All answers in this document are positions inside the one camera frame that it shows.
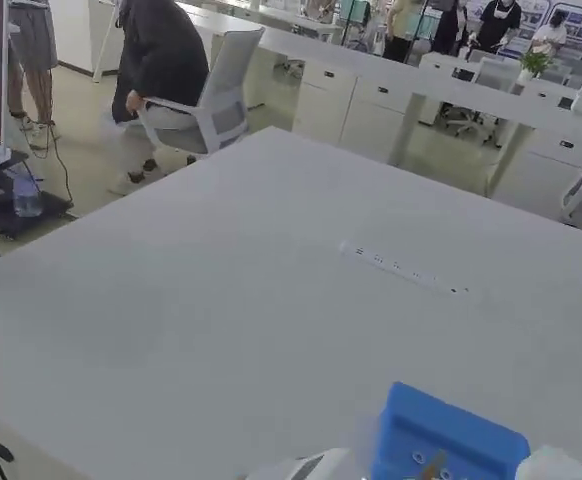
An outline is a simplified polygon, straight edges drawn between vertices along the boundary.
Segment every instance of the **sneaker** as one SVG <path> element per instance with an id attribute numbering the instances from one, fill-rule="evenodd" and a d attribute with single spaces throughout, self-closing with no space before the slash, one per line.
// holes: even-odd
<path id="1" fill-rule="evenodd" d="M 153 159 L 144 162 L 144 165 L 142 166 L 142 173 L 144 174 L 144 178 L 146 180 L 145 185 L 157 182 L 166 176 L 157 162 Z"/>
<path id="2" fill-rule="evenodd" d="M 13 115 L 13 120 L 15 120 L 16 125 L 22 132 L 30 132 L 35 129 L 35 122 L 31 120 L 31 117 L 26 113 Z"/>
<path id="3" fill-rule="evenodd" d="M 31 135 L 27 135 L 27 140 L 33 150 L 48 150 L 53 147 L 54 141 L 57 141 L 60 137 L 61 135 L 55 122 L 36 123 Z"/>
<path id="4" fill-rule="evenodd" d="M 144 173 L 121 173 L 114 182 L 109 185 L 108 190 L 111 193 L 125 197 L 144 187 L 146 184 L 147 180 Z"/>

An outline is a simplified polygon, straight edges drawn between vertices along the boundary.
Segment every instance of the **green plant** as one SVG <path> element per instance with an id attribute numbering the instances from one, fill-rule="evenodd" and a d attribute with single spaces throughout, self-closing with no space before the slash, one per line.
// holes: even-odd
<path id="1" fill-rule="evenodd" d="M 525 70 L 529 70 L 534 77 L 537 77 L 551 65 L 551 57 L 544 53 L 533 53 L 528 51 L 520 59 L 520 64 Z"/>

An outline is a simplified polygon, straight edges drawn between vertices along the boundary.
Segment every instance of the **potted plant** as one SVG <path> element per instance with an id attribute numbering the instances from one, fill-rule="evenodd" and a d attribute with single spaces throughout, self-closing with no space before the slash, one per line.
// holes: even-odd
<path id="1" fill-rule="evenodd" d="M 522 71 L 520 72 L 520 77 L 518 81 L 524 83 L 527 80 L 537 77 L 542 72 L 544 72 L 547 67 L 551 64 L 551 57 L 544 53 L 533 53 L 529 50 L 527 53 L 522 55 L 520 59 L 520 65 L 522 65 Z"/>

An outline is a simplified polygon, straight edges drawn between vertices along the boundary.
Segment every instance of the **water bottle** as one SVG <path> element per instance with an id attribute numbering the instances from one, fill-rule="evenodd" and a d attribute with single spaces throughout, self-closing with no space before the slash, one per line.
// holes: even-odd
<path id="1" fill-rule="evenodd" d="M 15 172 L 12 178 L 15 214 L 18 217 L 40 216 L 42 214 L 42 199 L 35 178 L 28 171 Z"/>

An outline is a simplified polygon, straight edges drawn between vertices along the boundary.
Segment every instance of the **blue box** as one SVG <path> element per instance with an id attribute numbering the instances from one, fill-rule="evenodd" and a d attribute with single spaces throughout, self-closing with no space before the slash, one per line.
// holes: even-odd
<path id="1" fill-rule="evenodd" d="M 520 433 L 396 383 L 380 416 L 372 480 L 419 478 L 440 451 L 443 480 L 513 480 L 531 451 Z"/>

